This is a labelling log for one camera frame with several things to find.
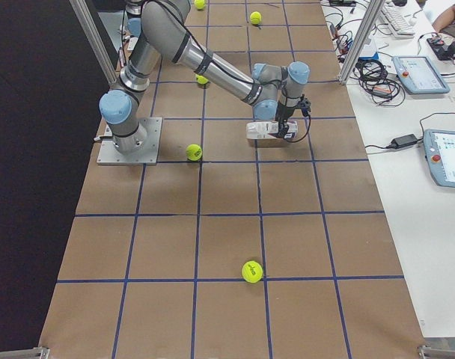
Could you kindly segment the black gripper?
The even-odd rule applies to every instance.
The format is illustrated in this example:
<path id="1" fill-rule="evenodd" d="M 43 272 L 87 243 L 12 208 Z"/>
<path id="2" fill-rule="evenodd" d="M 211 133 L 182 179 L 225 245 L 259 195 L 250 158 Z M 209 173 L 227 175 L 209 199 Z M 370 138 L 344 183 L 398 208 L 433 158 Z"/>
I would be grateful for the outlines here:
<path id="1" fill-rule="evenodd" d="M 294 111 L 296 109 L 300 109 L 303 117 L 308 121 L 305 134 L 299 138 L 299 141 L 302 141 L 307 137 L 311 128 L 311 102 L 305 97 L 304 94 L 302 94 L 299 97 L 299 101 L 293 107 L 288 107 L 287 101 L 289 99 L 289 97 L 286 97 L 284 103 L 280 102 L 278 104 L 275 114 L 275 121 L 278 124 L 278 131 L 275 134 L 275 137 L 283 139 L 285 141 L 293 140 L 292 138 L 286 137 L 290 129 L 288 122 L 289 119 L 293 116 Z"/>

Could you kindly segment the tennis ball near arm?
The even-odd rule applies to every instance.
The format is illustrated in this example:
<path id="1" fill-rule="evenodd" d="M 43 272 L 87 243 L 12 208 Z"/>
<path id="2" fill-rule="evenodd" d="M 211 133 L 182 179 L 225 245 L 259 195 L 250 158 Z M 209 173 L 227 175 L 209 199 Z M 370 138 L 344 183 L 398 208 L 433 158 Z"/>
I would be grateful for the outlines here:
<path id="1" fill-rule="evenodd" d="M 209 79 L 207 79 L 206 77 L 204 77 L 202 75 L 198 75 L 198 74 L 195 75 L 195 81 L 200 86 L 208 85 L 210 83 Z"/>

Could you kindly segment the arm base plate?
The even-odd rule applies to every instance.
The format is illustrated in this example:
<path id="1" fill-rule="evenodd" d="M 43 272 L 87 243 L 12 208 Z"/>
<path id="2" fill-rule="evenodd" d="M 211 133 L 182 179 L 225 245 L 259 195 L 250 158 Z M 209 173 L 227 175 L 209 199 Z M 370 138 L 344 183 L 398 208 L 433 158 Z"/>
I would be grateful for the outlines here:
<path id="1" fill-rule="evenodd" d="M 100 151 L 98 165 L 155 165 L 159 154 L 162 117 L 142 117 L 138 129 L 127 138 L 116 137 L 109 125 L 98 136 Z"/>

